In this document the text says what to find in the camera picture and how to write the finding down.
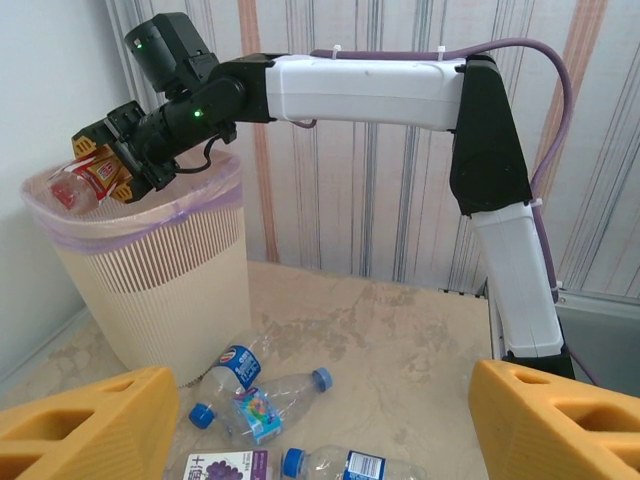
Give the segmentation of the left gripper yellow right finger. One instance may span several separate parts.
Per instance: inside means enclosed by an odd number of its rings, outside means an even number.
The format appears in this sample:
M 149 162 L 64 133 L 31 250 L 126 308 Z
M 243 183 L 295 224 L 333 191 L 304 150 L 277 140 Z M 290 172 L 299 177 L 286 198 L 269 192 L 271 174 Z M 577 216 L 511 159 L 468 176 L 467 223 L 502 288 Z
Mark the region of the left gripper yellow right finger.
M 636 479 L 639 400 L 497 360 L 474 366 L 469 410 L 492 479 Z

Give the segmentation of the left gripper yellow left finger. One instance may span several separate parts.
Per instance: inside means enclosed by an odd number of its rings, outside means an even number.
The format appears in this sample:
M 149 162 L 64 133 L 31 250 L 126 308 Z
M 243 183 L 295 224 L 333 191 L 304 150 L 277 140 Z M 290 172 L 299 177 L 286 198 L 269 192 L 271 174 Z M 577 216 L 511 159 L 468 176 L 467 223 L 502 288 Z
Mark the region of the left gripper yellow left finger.
M 172 371 L 147 367 L 1 413 L 4 479 L 159 479 L 179 410 Z

